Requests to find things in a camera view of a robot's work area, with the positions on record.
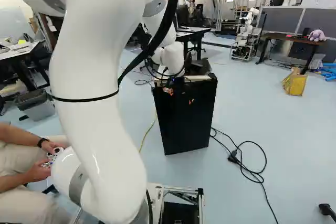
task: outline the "trash can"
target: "trash can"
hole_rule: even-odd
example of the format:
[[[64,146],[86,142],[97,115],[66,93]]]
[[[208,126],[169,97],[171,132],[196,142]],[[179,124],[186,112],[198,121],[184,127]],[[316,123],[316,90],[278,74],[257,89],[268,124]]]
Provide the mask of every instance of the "trash can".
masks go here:
[[[39,121],[55,114],[55,106],[45,89],[19,95],[15,99],[15,104],[33,121]]]

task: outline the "desk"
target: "desk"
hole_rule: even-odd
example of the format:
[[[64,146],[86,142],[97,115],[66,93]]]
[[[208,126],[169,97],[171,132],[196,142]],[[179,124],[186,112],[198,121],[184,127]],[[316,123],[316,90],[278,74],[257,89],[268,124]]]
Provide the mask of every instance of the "desk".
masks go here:
[[[19,77],[19,79],[26,85],[26,87],[29,91],[33,91],[33,90],[36,90],[36,89],[41,88],[41,87],[36,87],[32,83],[30,78],[25,73],[25,69],[21,65],[20,61],[24,60],[27,56],[31,56],[31,60],[36,65],[37,70],[40,72],[42,77],[46,80],[47,84],[43,85],[43,87],[47,87],[49,85],[48,75],[45,73],[45,71],[44,71],[43,67],[41,66],[41,64],[39,63],[38,59],[36,59],[34,57],[34,51],[35,51],[38,44],[39,44],[39,42],[33,42],[32,43],[33,48],[31,50],[28,50],[28,51],[25,51],[25,52],[15,53],[14,51],[8,51],[8,52],[0,54],[1,63],[5,62],[5,63],[10,64],[12,66],[13,70],[15,71],[15,73],[17,74],[17,76]]]
[[[184,28],[179,27],[176,31],[182,31],[186,33],[207,33],[211,31],[211,28],[186,26]]]
[[[209,31],[211,28],[204,27],[187,27],[187,29],[177,30],[176,41],[183,42],[184,57],[188,54],[188,42],[193,40],[197,42],[197,60],[201,59],[202,38]]]
[[[265,43],[263,45],[263,50],[261,51],[260,59],[259,59],[259,61],[256,62],[256,64],[262,63],[264,61],[265,51],[266,51],[268,42],[271,39],[275,39],[275,40],[288,40],[288,41],[293,41],[293,42],[298,42],[298,43],[304,43],[304,44],[310,44],[310,45],[312,45],[313,50],[311,52],[311,55],[310,55],[309,59],[307,60],[306,65],[301,70],[301,74],[305,74],[307,72],[309,64],[310,64],[311,60],[313,59],[314,54],[315,54],[317,48],[319,47],[319,45],[323,44],[322,41],[319,41],[319,42],[309,41],[307,39],[296,38],[295,36],[293,36],[293,37],[286,37],[286,34],[280,34],[280,33],[266,33],[266,34],[263,34],[261,37],[264,38],[264,39],[266,39],[266,40],[265,40]]]

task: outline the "game controller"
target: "game controller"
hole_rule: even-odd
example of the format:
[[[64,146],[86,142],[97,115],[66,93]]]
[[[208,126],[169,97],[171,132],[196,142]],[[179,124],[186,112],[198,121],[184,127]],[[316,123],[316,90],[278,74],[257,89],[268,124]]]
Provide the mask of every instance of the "game controller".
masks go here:
[[[64,151],[64,148],[57,147],[57,148],[54,148],[54,154],[48,152],[47,153],[47,158],[50,159],[50,161],[42,164],[42,167],[51,168],[51,166],[53,165],[53,163],[56,160],[56,158],[58,157],[58,155],[61,154],[63,151]]]

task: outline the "gray wall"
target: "gray wall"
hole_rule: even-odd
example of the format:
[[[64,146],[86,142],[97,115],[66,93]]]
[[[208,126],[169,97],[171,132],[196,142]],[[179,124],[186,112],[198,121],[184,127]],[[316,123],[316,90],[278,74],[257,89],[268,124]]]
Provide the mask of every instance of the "gray wall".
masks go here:
[[[295,33],[300,22],[303,8],[292,7],[273,7],[264,8],[263,12],[267,13],[264,26],[265,31],[275,31],[284,33]],[[262,14],[258,27],[264,22],[265,15]],[[302,34],[304,28],[310,28],[310,31],[321,29],[325,35],[330,38],[336,38],[336,17],[335,9],[316,9],[307,8],[298,29],[298,34]],[[311,46],[302,43],[293,43],[289,57],[307,60],[311,53]],[[336,40],[327,40],[319,46],[316,53],[325,54],[323,62],[334,62],[336,60]]]

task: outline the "white robotic arm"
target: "white robotic arm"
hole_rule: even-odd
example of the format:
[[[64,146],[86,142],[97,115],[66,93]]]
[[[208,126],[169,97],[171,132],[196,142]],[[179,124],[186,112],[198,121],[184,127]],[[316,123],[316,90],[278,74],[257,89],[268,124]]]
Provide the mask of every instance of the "white robotic arm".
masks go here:
[[[119,117],[119,59],[142,16],[156,33],[166,0],[24,1],[34,11],[54,16],[64,15],[66,7],[49,70],[71,147],[52,166],[55,186],[105,223],[130,223],[145,201],[147,181],[138,150]],[[162,43],[164,57],[161,49],[156,57],[170,73],[183,67],[182,45],[175,36],[171,27]]]
[[[240,28],[240,33],[246,33],[250,34],[253,30],[252,21],[255,16],[257,16],[260,13],[258,9],[251,8],[245,18],[242,18],[245,20],[245,26],[242,26]]]

